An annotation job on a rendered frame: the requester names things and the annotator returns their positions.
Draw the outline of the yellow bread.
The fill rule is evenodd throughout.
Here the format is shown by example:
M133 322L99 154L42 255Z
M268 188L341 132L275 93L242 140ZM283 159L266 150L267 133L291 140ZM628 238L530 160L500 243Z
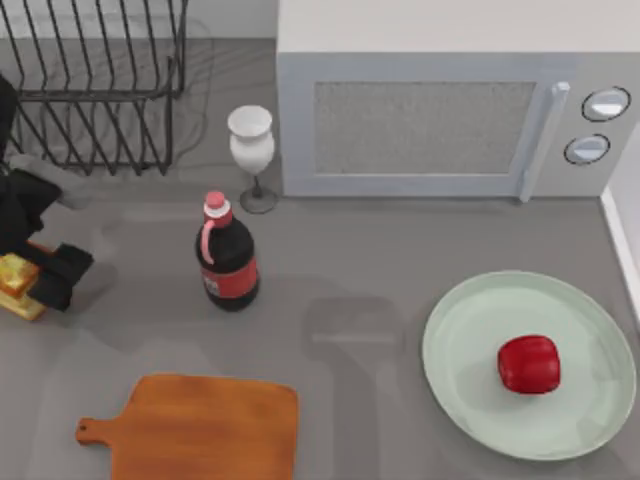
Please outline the yellow bread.
M0 256L0 307L26 321L38 319L47 308L28 291L38 280L40 268L16 254Z

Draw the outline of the dark bottle with red label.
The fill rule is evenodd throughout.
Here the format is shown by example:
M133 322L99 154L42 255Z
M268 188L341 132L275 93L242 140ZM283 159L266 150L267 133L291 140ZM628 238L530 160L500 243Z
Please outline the dark bottle with red label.
M237 312L253 302L260 286L254 238L220 191L205 195L194 250L205 292L214 305Z

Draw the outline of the wooden cutting board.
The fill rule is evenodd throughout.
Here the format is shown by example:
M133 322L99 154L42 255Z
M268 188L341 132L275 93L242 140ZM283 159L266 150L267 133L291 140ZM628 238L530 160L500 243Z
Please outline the wooden cutting board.
M75 438L111 451L111 480L294 480L299 402L286 385L151 374L121 413Z

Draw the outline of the white goblet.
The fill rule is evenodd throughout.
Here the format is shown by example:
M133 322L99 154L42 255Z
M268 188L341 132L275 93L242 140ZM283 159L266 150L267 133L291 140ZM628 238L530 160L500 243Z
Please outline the white goblet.
M252 186L240 195L240 205L248 213L265 214L277 203L276 193L261 185L259 176L275 156L273 116L260 105L235 108L227 118L231 156L252 178Z

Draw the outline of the microwave oven door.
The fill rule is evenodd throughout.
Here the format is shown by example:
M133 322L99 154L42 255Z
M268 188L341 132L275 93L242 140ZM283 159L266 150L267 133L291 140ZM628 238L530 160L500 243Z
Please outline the microwave oven door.
M281 53L284 191L518 198L544 95L574 74L540 52Z

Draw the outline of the pale green plate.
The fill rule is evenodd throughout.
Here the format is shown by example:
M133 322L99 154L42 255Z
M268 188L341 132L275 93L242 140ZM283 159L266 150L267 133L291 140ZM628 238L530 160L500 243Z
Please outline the pale green plate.
M557 348L561 381L549 393L515 393L500 378L500 347L524 335ZM591 453L621 430L636 400L634 356L614 319L582 290L534 272L485 273L449 290L425 324L422 363L452 422L518 459Z

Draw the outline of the pale microwave oven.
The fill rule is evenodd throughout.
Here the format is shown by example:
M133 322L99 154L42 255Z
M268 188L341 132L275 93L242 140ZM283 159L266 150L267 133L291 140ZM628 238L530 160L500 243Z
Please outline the pale microwave oven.
M285 52L485 51L565 54L575 63L556 153L533 198L598 197L640 123L640 0L279 0L277 57ZM593 92L621 87L616 119L582 115ZM608 153L590 165L564 157L575 138L600 134Z

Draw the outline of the red apple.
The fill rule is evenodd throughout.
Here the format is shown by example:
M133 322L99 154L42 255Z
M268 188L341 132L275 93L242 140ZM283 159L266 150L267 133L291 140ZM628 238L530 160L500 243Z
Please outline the red apple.
M503 386L521 395L543 395L561 382L561 362L555 343L543 335L523 335L505 342L497 352Z

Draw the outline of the small microwave knob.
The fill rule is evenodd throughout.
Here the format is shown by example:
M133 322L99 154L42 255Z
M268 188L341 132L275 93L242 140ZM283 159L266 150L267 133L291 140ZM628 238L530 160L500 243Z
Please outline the small microwave knob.
M566 161L573 165L590 165L601 160L610 149L609 139L600 134L573 139L564 150Z

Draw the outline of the large microwave knob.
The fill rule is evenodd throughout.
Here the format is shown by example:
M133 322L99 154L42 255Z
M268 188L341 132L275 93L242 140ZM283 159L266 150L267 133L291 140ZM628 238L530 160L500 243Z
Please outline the large microwave knob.
M630 105L630 93L615 86L591 93L582 104L582 115L590 122L607 122L623 115Z

